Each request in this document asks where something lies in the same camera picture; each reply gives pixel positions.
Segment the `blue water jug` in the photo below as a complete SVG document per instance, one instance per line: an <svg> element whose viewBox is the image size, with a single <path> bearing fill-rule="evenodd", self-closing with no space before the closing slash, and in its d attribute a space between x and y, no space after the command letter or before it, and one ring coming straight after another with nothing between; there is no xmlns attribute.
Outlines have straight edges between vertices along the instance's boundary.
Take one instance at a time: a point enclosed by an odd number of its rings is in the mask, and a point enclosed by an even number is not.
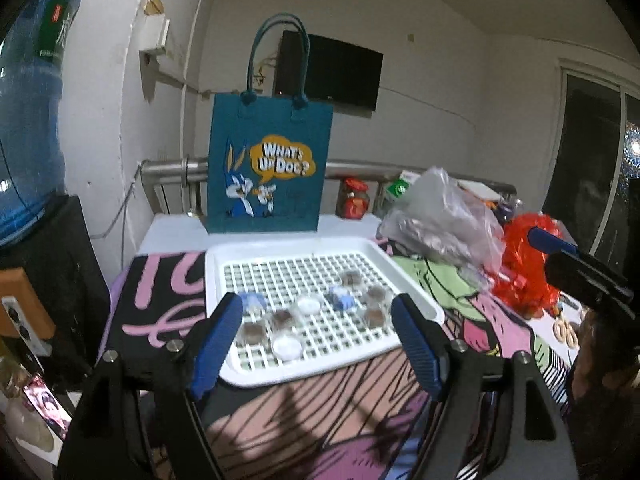
<svg viewBox="0 0 640 480"><path fill-rule="evenodd" d="M81 0L28 0L1 44L1 244L65 191L58 137L66 38Z"/></svg>

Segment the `green white carton box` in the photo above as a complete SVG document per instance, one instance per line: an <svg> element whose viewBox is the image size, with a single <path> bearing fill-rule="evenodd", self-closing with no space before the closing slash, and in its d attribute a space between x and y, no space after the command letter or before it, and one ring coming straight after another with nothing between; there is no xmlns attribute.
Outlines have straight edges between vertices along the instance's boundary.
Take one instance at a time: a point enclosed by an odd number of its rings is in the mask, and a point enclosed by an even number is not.
<svg viewBox="0 0 640 480"><path fill-rule="evenodd" d="M381 182L376 191L372 212L378 218L383 218L386 212L393 207L401 196L419 180L421 175L418 172L402 170L397 177L388 182Z"/></svg>

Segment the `steel bed rail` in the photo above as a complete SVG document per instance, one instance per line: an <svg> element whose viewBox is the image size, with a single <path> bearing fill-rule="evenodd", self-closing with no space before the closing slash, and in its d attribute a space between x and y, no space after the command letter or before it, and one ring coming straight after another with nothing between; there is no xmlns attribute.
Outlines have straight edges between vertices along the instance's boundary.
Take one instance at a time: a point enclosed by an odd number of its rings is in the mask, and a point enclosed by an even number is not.
<svg viewBox="0 0 640 480"><path fill-rule="evenodd" d="M354 177L367 182L375 182L373 208L382 200L384 185L400 177L404 168L382 162L355 162L354 160L329 160L326 163L326 180ZM179 185L183 192L182 211L186 214L201 216L206 193L201 186L207 183L208 160L206 157L186 156L183 159L167 162L145 160L140 168L140 180L146 199L154 214L170 213L170 206L164 194L168 185Z"/></svg>

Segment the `large brown cube packet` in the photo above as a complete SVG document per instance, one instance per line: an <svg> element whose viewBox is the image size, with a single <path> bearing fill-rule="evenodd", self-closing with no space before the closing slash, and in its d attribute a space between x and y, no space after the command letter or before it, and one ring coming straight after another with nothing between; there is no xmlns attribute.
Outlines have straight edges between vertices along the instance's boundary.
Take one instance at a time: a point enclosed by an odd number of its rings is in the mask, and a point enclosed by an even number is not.
<svg viewBox="0 0 640 480"><path fill-rule="evenodd" d="M242 323L235 336L237 347L264 346L268 342L268 325L262 321Z"/></svg>

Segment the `blue clip with white flower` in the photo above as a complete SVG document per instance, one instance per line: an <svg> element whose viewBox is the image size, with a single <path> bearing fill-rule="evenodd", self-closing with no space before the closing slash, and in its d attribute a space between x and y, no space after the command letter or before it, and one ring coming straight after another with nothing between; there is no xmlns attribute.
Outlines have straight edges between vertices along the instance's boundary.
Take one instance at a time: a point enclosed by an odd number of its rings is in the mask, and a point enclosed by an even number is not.
<svg viewBox="0 0 640 480"><path fill-rule="evenodd" d="M268 307L266 297L260 292L239 292L238 296L246 313L258 315Z"/></svg>

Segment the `clear round plastic jar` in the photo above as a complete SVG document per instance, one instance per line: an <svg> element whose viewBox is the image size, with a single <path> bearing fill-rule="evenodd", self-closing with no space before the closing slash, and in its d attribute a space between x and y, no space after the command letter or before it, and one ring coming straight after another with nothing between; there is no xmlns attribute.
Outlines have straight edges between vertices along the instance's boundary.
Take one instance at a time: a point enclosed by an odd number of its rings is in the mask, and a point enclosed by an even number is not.
<svg viewBox="0 0 640 480"><path fill-rule="evenodd" d="M319 314L322 311L323 306L323 298L314 294L300 295L294 301L295 310L301 316Z"/></svg>

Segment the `teal Bugs Bunny tote bag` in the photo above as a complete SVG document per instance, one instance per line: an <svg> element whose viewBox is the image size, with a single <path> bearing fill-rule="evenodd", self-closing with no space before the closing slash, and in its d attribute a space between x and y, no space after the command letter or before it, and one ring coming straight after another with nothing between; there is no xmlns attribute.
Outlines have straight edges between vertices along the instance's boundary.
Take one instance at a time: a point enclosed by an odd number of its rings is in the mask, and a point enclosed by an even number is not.
<svg viewBox="0 0 640 480"><path fill-rule="evenodd" d="M297 30L302 58L289 98L254 90L260 40L278 25ZM209 233L314 232L318 229L333 107L305 93L310 40L292 13L267 18L256 32L240 93L217 93L208 144Z"/></svg>

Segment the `black cabinet at left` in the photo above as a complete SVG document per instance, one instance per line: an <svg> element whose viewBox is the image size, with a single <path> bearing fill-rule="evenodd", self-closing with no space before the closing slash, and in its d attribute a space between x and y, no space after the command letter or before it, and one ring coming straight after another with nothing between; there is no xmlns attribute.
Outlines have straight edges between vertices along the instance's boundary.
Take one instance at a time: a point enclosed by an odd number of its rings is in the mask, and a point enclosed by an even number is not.
<svg viewBox="0 0 640 480"><path fill-rule="evenodd" d="M111 298L80 199L58 196L19 242L1 248L3 270L25 271L55 325L52 354L41 360L55 390L80 390L96 362Z"/></svg>

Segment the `brown cube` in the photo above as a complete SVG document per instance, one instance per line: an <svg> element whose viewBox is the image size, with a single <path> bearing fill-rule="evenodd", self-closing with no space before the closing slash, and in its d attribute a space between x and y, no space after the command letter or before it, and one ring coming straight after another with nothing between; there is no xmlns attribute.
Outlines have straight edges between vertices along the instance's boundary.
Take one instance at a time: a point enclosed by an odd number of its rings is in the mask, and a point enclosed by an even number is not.
<svg viewBox="0 0 640 480"><path fill-rule="evenodd" d="M364 284L362 273L356 269L345 270L340 274L340 280L344 287L359 288Z"/></svg>
<svg viewBox="0 0 640 480"><path fill-rule="evenodd" d="M387 308L392 300L392 292L381 285L368 287L361 297L361 302L368 308Z"/></svg>
<svg viewBox="0 0 640 480"><path fill-rule="evenodd" d="M269 326L273 333L295 330L299 323L298 313L293 308L274 310L269 315Z"/></svg>
<svg viewBox="0 0 640 480"><path fill-rule="evenodd" d="M360 310L359 318L367 330L377 330L390 326L390 315L384 307L366 307Z"/></svg>

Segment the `black pink printed table mat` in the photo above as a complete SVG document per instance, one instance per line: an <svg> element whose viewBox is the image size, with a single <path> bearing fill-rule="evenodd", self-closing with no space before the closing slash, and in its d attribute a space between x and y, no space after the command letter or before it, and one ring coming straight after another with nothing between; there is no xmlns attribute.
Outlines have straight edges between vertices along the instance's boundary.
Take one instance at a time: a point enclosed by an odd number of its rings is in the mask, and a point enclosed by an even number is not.
<svg viewBox="0 0 640 480"><path fill-rule="evenodd" d="M566 401L567 362L510 310L436 263L382 241L442 307L446 330L490 356L533 353L556 403ZM205 312L201 252L134 259L111 287L111 348L156 350ZM229 479L405 479L439 411L401 350L284 385L219 384L202 416Z"/></svg>

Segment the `blue U-shaped clip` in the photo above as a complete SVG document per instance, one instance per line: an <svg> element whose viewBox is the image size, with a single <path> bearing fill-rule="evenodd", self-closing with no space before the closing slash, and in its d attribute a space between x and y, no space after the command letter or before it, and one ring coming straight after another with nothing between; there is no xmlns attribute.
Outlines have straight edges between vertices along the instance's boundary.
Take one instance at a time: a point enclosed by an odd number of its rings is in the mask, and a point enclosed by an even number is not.
<svg viewBox="0 0 640 480"><path fill-rule="evenodd" d="M332 286L324 296L334 310L346 311L356 307L356 299L347 287Z"/></svg>

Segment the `clear round container lid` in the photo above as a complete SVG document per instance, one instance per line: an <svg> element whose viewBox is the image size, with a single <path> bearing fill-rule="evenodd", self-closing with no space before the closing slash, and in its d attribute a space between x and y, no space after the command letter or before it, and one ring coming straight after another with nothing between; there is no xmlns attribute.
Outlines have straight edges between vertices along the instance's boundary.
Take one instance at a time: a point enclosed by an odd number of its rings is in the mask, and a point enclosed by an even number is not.
<svg viewBox="0 0 640 480"><path fill-rule="evenodd" d="M270 342L271 352L282 362L291 362L302 357L304 342L292 333L275 334Z"/></svg>

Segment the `clear crumpled plastic bag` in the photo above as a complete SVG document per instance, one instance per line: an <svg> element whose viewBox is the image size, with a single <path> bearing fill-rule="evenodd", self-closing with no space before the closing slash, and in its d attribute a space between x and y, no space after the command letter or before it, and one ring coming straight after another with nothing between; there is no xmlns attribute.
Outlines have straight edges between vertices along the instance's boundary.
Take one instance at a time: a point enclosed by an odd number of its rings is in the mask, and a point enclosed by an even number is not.
<svg viewBox="0 0 640 480"><path fill-rule="evenodd" d="M451 264L481 290L495 284L506 248L494 212L437 167L421 174L393 204L381 218L376 235L405 254Z"/></svg>

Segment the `brown cube back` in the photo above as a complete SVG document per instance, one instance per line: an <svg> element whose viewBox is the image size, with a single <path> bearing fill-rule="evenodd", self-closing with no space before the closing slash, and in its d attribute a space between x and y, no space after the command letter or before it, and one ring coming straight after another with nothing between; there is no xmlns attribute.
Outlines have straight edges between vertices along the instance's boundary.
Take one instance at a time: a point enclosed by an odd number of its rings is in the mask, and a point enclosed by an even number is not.
<svg viewBox="0 0 640 480"><path fill-rule="evenodd" d="M340 280L344 287L359 288L364 284L362 273L356 269L345 270L340 274Z"/></svg>

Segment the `smartphone with lit screen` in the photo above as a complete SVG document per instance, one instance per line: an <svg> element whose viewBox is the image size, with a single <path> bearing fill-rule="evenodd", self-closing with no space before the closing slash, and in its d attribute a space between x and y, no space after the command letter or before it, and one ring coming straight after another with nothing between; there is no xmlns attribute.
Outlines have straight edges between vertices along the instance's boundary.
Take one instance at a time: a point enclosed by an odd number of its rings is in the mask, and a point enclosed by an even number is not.
<svg viewBox="0 0 640 480"><path fill-rule="evenodd" d="M30 405L41 416L44 423L61 440L64 440L70 428L72 418L70 413L58 402L52 391L47 387L40 374L33 374L23 393Z"/></svg>

